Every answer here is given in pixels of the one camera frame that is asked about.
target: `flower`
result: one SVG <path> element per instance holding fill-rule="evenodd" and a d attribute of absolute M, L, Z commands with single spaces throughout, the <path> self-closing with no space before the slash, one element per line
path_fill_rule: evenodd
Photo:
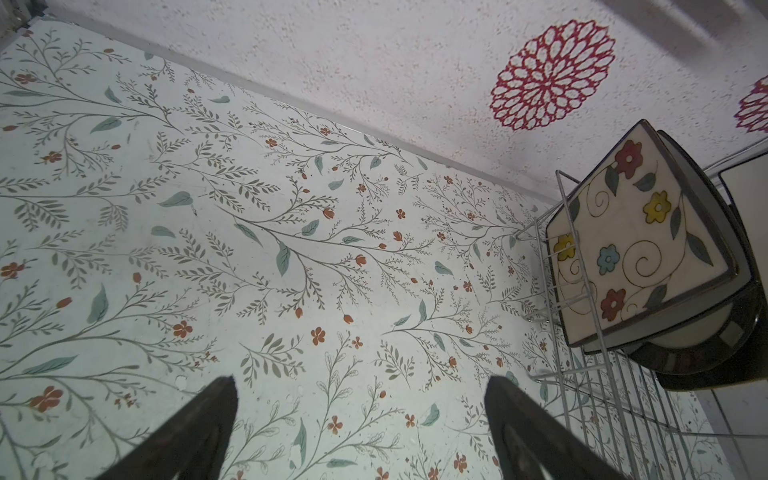
<path fill-rule="evenodd" d="M 186 320 L 181 320 L 181 323 L 174 325 L 174 336 L 184 338 L 188 333 L 192 333 L 192 327 L 187 325 Z"/>
<path fill-rule="evenodd" d="M 741 109 L 734 115 L 739 120 L 737 127 L 768 133 L 768 75 L 755 82 L 750 94 L 739 100 L 739 105 Z"/>
<path fill-rule="evenodd" d="M 312 334 L 312 343 L 315 345 L 326 341 L 326 331 L 322 328 L 317 327 L 314 330 L 310 330 L 310 333 Z"/>
<path fill-rule="evenodd" d="M 53 386 L 46 387 L 41 396 L 36 396 L 30 400 L 29 408 L 37 407 L 38 412 L 43 413 L 45 410 L 52 409 L 58 405 L 62 395 L 64 395 L 64 392 L 61 390 L 54 389 Z"/>
<path fill-rule="evenodd" d="M 453 461 L 453 468 L 458 469 L 458 473 L 464 473 L 467 469 L 467 455 L 462 455 L 461 458 L 456 454 L 456 460 Z"/>
<path fill-rule="evenodd" d="M 331 422 L 328 424 L 328 430 L 333 430 L 334 435 L 339 434 L 339 430 L 344 426 L 343 423 L 339 422 L 339 417 L 334 415 L 331 417 Z"/>
<path fill-rule="evenodd" d="M 615 40 L 607 27 L 571 20 L 550 28 L 509 58 L 491 92 L 494 118 L 533 130 L 579 108 L 608 76 Z"/>
<path fill-rule="evenodd" d="M 23 263 L 19 265 L 16 262 L 11 262 L 8 265 L 2 267 L 2 269 L 0 269 L 0 271 L 2 271 L 0 275 L 6 276 L 8 278 L 16 278 L 16 274 L 18 272 L 21 272 L 24 268 L 26 268 L 26 265 L 24 265 Z"/>
<path fill-rule="evenodd" d="M 572 233 L 558 237 L 558 242 L 554 245 L 554 251 L 558 252 L 558 262 L 563 262 L 576 256 L 576 247 L 568 248 L 574 244 L 574 234 Z"/>
<path fill-rule="evenodd" d="M 603 318 L 608 319 L 609 322 L 613 322 L 616 319 L 616 314 L 624 308 L 625 295 L 627 295 L 625 289 L 621 289 L 618 292 L 614 289 L 608 290 L 605 298 L 600 302 L 600 308 L 603 309 Z"/>
<path fill-rule="evenodd" d="M 35 83 L 38 79 L 35 78 L 33 74 L 24 73 L 24 74 L 18 74 L 16 75 L 16 78 L 14 78 L 18 83 L 22 85 L 26 85 L 28 83 Z"/>
<path fill-rule="evenodd" d="M 614 155 L 614 159 L 618 163 L 616 171 L 618 173 L 624 172 L 627 180 L 632 178 L 634 171 L 643 164 L 643 154 L 640 153 L 642 147 L 643 144 L 639 141 L 634 143 L 632 140 L 627 140 L 624 147 Z"/>
<path fill-rule="evenodd" d="M 61 154 L 58 152 L 52 151 L 52 152 L 49 152 L 48 155 L 45 155 L 42 159 L 44 164 L 52 164 L 54 162 L 58 162 L 59 160 L 61 160 Z"/>
<path fill-rule="evenodd" d="M 619 263 L 621 255 L 616 251 L 616 246 L 611 244 L 607 247 L 600 249 L 600 257 L 598 258 L 598 266 L 600 267 L 600 275 L 605 275 L 606 272 L 614 271 L 616 264 Z"/>
<path fill-rule="evenodd" d="M 667 201 L 667 191 L 662 190 L 661 193 L 654 192 L 650 196 L 650 202 L 643 207 L 645 223 L 663 223 L 667 219 L 667 214 L 670 210 L 672 210 L 672 204 Z"/>

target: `dish rack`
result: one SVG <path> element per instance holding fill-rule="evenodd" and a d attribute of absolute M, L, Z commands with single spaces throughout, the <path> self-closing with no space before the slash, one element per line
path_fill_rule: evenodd
<path fill-rule="evenodd" d="M 551 278 L 547 261 L 557 252 L 549 254 L 542 248 L 542 245 L 550 240 L 546 237 L 545 227 L 561 206 L 570 206 L 568 195 L 563 188 L 563 177 L 577 185 L 580 181 L 560 170 L 555 171 L 555 176 L 562 200 L 515 234 L 517 241 L 530 241 L 535 245 L 542 271 L 544 286 L 541 294 L 544 297 L 544 307 L 530 312 L 525 319 L 540 323 L 542 330 L 548 330 L 551 340 L 551 364 L 554 368 L 550 371 L 528 373 L 529 379 L 542 385 L 543 399 L 548 396 L 550 386 L 557 389 L 555 396 L 559 396 L 561 401 L 550 402 L 547 407 L 549 413 L 560 419 L 574 436 L 606 463 L 628 478 L 634 479 L 695 480 L 697 472 L 694 469 L 692 450 L 697 450 L 699 439 L 768 439 L 768 435 L 734 434 L 727 421 L 727 434 L 692 431 L 687 424 L 681 425 L 679 392 L 673 394 L 678 402 L 673 401 L 673 396 L 659 386 L 653 372 L 636 364 L 622 352 L 608 352 L 600 328 L 598 310 L 590 294 L 584 257 L 581 255 L 570 208 L 564 210 L 570 233 L 573 234 L 581 278 L 569 284 L 580 283 L 584 288 L 581 290 L 583 293 L 575 297 L 559 302 L 556 300 L 554 292 L 559 285 Z M 558 322 L 559 310 L 584 299 L 589 299 L 592 319 L 598 333 L 601 348 L 600 353 L 596 355 L 586 356 L 581 349 L 569 348 L 565 344 Z M 734 445 L 739 452 L 738 444 L 734 442 Z M 740 452 L 739 457 L 744 471 L 749 474 Z"/>

